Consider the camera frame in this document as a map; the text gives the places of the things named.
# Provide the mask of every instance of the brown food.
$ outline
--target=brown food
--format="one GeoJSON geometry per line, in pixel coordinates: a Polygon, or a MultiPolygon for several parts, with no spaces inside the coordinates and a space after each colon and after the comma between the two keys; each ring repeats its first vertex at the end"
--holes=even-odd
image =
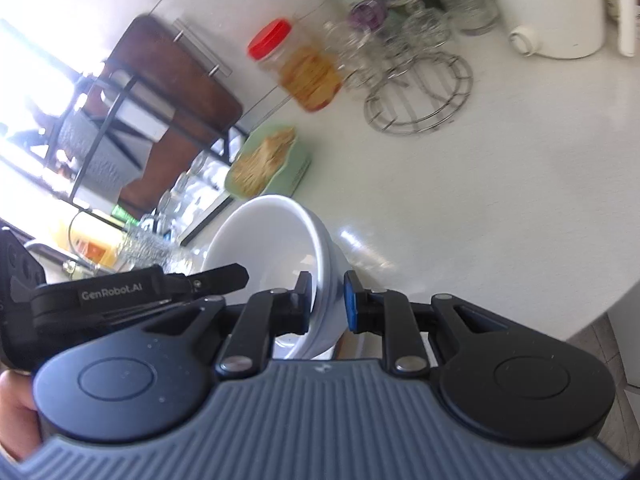
{"type": "Polygon", "coordinates": [[[246,197],[254,197],[280,169],[295,138],[293,128],[266,137],[251,153],[243,153],[231,167],[231,178],[246,197]]]}

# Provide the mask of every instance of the red lid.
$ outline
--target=red lid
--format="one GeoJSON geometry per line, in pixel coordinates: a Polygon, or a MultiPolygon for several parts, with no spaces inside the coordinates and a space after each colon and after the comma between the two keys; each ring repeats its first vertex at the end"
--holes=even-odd
{"type": "Polygon", "coordinates": [[[291,32],[291,24],[284,18],[273,20],[263,30],[256,34],[249,43],[249,56],[256,61],[268,56],[291,32]]]}

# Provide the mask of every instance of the ridged gray surface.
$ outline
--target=ridged gray surface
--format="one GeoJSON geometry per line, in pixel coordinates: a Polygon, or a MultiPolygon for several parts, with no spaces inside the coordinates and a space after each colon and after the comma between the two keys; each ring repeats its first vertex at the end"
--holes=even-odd
{"type": "Polygon", "coordinates": [[[452,420],[427,384],[394,379],[377,361],[273,361],[222,384],[157,440],[55,439],[20,469],[33,480],[613,480],[627,471],[594,440],[551,450],[487,441],[452,420]]]}

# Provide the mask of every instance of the green container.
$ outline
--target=green container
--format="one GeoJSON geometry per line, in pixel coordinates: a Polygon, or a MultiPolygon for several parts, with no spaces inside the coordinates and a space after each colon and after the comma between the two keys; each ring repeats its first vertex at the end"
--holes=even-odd
{"type": "MultiPolygon", "coordinates": [[[[236,160],[243,154],[254,152],[263,139],[269,137],[280,130],[290,128],[284,124],[263,124],[252,131],[249,138],[244,142],[240,149],[236,160]]],[[[280,169],[271,177],[271,180],[264,188],[260,195],[284,195],[291,196],[296,190],[300,179],[305,174],[306,168],[309,167],[311,156],[304,143],[300,140],[298,134],[293,139],[287,152],[287,156],[280,169]]],[[[232,196],[241,200],[248,200],[249,196],[243,195],[231,176],[231,170],[226,174],[225,189],[232,196]]]]}

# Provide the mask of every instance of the white bowl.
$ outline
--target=white bowl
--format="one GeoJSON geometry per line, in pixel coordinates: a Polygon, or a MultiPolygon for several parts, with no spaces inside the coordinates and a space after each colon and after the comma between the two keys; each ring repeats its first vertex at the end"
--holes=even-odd
{"type": "Polygon", "coordinates": [[[298,273],[308,270],[314,298],[309,332],[277,338],[274,357],[311,358],[331,348],[347,325],[342,275],[348,264],[336,250],[315,215],[290,198],[266,195],[243,204],[225,221],[203,270],[232,263],[246,268],[247,286],[227,294],[227,304],[245,303],[260,290],[293,288],[298,273]]]}

